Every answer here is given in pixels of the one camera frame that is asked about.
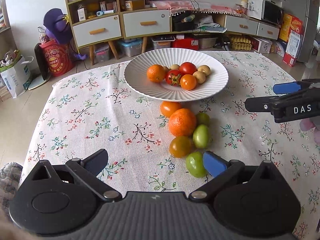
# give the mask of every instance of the white drawer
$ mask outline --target white drawer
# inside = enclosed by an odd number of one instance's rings
[[[124,13],[123,19],[126,37],[170,31],[169,10]]]
[[[225,27],[229,32],[256,35],[258,22],[227,15]]]
[[[109,16],[73,26],[78,47],[121,37],[119,16]]]
[[[276,40],[278,39],[280,29],[266,25],[263,23],[258,24],[257,36],[265,37],[268,39]]]

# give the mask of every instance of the hand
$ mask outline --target hand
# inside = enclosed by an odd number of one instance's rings
[[[312,129],[314,127],[315,127],[315,124],[313,122],[311,122],[309,118],[303,119],[300,122],[301,131],[304,131],[304,132],[309,131],[310,129]],[[315,128],[314,137],[315,137],[315,142],[317,144],[320,144],[320,131],[317,128]]]

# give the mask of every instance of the white plate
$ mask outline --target white plate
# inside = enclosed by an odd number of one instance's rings
[[[167,66],[191,62],[196,67],[208,65],[211,74],[203,84],[191,91],[168,85],[165,80],[153,83],[147,78],[147,69],[154,64]],[[156,49],[135,57],[124,70],[124,80],[134,91],[164,101],[186,102],[208,98],[219,93],[228,83],[226,68],[215,58],[191,49]]]

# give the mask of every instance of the green fruit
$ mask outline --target green fruit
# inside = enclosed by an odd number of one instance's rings
[[[206,148],[210,140],[209,128],[204,124],[199,125],[193,132],[192,138],[196,148]]]
[[[210,117],[206,113],[198,113],[196,115],[196,118],[197,118],[197,125],[205,124],[206,126],[209,126]]]
[[[207,175],[207,171],[203,166],[201,152],[194,152],[188,155],[186,158],[186,168],[196,178],[203,178]]]

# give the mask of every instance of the floral tablecloth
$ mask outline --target floral tablecloth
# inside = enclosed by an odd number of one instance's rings
[[[247,165],[271,160],[301,203],[294,234],[312,239],[320,217],[320,147],[313,132],[302,132],[299,121],[276,124],[270,114],[250,113],[244,107],[247,98],[274,95],[274,84],[294,79],[257,53],[205,53],[229,73],[222,92],[188,104],[194,113],[211,117],[209,150]],[[21,182],[39,159],[62,164],[101,148],[108,151],[109,163],[98,178],[123,196],[128,190],[185,191],[188,195],[212,179],[209,174],[194,178],[184,159],[170,156],[173,136],[167,130],[168,118],[159,111],[161,101],[143,97],[126,85],[127,64],[95,68],[53,85],[31,139]]]

